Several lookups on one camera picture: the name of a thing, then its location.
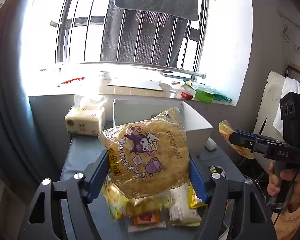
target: metal screw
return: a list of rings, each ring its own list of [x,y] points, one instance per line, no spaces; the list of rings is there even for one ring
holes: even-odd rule
[[[74,175],[74,178],[75,178],[75,179],[81,179],[82,177],[83,177],[83,174],[82,174],[81,172],[76,173],[76,174]]]
[[[252,180],[252,179],[249,179],[249,178],[246,178],[246,179],[244,180],[244,182],[245,182],[246,184],[248,184],[248,185],[251,185],[251,184],[253,183],[253,180]]]
[[[50,179],[44,179],[43,181],[42,181],[42,184],[43,185],[48,185],[50,183]]]
[[[220,178],[221,178],[221,175],[220,175],[219,173],[217,173],[217,172],[212,173],[211,176],[212,176],[214,179],[220,179]]]

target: das logo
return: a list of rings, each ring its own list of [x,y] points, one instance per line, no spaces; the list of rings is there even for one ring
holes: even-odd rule
[[[289,153],[288,153],[288,152],[278,151],[278,156],[288,157],[288,156],[289,156]]]

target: red bottle cap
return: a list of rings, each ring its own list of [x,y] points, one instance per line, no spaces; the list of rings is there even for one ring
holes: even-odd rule
[[[190,93],[188,92],[182,92],[181,93],[181,96],[186,99],[186,100],[191,100],[193,98],[193,95],[191,95]]]

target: hand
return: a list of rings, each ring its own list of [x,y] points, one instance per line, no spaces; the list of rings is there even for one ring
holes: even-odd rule
[[[293,180],[297,170],[295,169],[288,169],[283,170],[280,173],[281,179],[291,181]],[[279,178],[274,174],[274,166],[273,163],[270,164],[269,167],[269,184],[268,184],[268,194],[273,196],[280,192],[279,187]],[[294,187],[293,187],[293,194],[288,202],[288,210],[289,212],[294,212],[300,207],[300,171],[296,176]]]

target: dark gray table surface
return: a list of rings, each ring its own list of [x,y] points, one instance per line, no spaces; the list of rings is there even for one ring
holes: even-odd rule
[[[84,171],[89,163],[96,161],[103,149],[104,147],[95,137],[74,137],[68,150],[60,180],[67,180],[77,172]],[[204,148],[198,159],[206,166],[218,165],[223,167],[229,180],[240,182],[244,180],[238,168],[219,147],[212,152]],[[68,240],[73,240],[75,236],[70,220],[67,200],[62,200],[61,206]],[[151,229],[144,232],[128,233],[127,228],[130,224],[130,219],[124,218],[112,221],[102,192],[100,192],[98,198],[89,205],[89,210],[102,239],[135,240],[141,237],[149,240],[166,240],[168,237],[192,239],[196,232],[196,227],[173,227],[169,225],[167,223],[169,221],[169,214],[167,211],[164,211],[162,212],[162,219],[167,224],[166,229]]]

